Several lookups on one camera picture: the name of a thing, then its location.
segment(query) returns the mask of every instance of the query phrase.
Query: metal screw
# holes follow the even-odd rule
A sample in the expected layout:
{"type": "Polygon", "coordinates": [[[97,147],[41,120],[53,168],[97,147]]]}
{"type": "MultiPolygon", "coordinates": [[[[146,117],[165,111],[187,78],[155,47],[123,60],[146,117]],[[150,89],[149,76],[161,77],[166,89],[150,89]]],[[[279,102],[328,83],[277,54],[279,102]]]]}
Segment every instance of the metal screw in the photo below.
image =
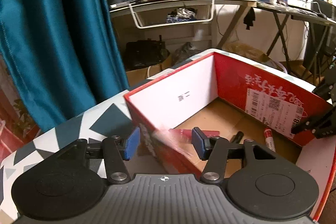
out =
{"type": "Polygon", "coordinates": [[[110,175],[111,179],[116,181],[122,181],[127,178],[127,175],[123,172],[115,172],[112,175],[110,175]]]}
{"type": "Polygon", "coordinates": [[[203,178],[205,178],[207,180],[217,180],[217,179],[219,179],[219,175],[215,172],[207,172],[207,173],[203,174],[203,178]]]}

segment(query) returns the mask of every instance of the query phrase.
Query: barcode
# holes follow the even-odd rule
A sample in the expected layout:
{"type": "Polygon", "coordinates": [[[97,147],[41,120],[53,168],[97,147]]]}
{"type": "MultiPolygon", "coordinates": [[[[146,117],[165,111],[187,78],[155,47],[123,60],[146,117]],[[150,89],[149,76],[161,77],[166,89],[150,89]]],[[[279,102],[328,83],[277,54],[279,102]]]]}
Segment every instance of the barcode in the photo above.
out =
{"type": "Polygon", "coordinates": [[[273,97],[270,97],[269,98],[269,105],[268,105],[269,108],[272,108],[276,111],[279,111],[279,107],[280,107],[280,100],[276,99],[276,98],[273,98],[273,97]]]}
{"type": "Polygon", "coordinates": [[[258,100],[259,100],[259,94],[254,92],[252,95],[252,107],[251,107],[251,115],[253,117],[255,117],[257,114],[258,100]]]}
{"type": "Polygon", "coordinates": [[[296,109],[296,113],[302,115],[302,113],[303,113],[303,107],[298,106],[297,109],[296,109]]]}

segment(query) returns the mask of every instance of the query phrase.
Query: barcode label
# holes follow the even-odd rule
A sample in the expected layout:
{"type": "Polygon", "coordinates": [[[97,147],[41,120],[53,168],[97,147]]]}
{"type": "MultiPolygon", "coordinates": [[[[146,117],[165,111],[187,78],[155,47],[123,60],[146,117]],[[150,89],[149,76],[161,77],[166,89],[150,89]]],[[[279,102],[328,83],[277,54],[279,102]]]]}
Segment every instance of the barcode label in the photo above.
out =
{"type": "Polygon", "coordinates": [[[245,112],[266,126],[293,138],[291,128],[300,122],[303,107],[257,90],[248,89],[245,112]]]}

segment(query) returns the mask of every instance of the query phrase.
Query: patterned tablecloth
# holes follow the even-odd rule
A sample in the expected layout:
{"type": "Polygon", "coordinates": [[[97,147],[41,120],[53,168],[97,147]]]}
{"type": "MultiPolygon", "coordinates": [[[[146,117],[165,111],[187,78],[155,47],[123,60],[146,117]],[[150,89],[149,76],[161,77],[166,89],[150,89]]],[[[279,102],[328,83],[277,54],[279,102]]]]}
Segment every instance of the patterned tablecloth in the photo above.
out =
{"type": "MultiPolygon", "coordinates": [[[[261,65],[255,61],[221,50],[209,49],[144,80],[130,90],[214,51],[269,71],[306,90],[312,91],[314,89],[313,85],[303,80],[261,65]]],[[[116,96],[90,108],[81,115],[49,130],[2,161],[0,168],[0,179],[2,180],[2,183],[0,182],[2,186],[0,187],[0,202],[2,202],[0,205],[0,223],[8,224],[18,217],[18,212],[11,198],[11,187],[14,180],[20,174],[78,138],[84,138],[87,139],[89,143],[95,143],[101,142],[108,136],[118,135],[120,131],[131,130],[132,121],[123,97],[127,92],[128,90],[124,90],[116,96]]],[[[90,168],[101,177],[106,178],[103,160],[91,161],[90,168]]]]}

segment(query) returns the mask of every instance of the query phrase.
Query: blue gripper pad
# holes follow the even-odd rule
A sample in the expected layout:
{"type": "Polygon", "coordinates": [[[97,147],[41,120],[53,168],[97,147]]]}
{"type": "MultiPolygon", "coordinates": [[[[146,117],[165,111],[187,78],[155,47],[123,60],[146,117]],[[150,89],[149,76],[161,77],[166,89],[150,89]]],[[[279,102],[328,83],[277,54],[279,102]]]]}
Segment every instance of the blue gripper pad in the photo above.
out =
{"type": "Polygon", "coordinates": [[[197,131],[197,128],[193,128],[191,131],[191,143],[194,146],[199,159],[207,160],[204,139],[202,139],[201,135],[197,131]]]}
{"type": "Polygon", "coordinates": [[[126,140],[123,160],[130,160],[136,152],[140,143],[140,128],[136,127],[126,140]]]}

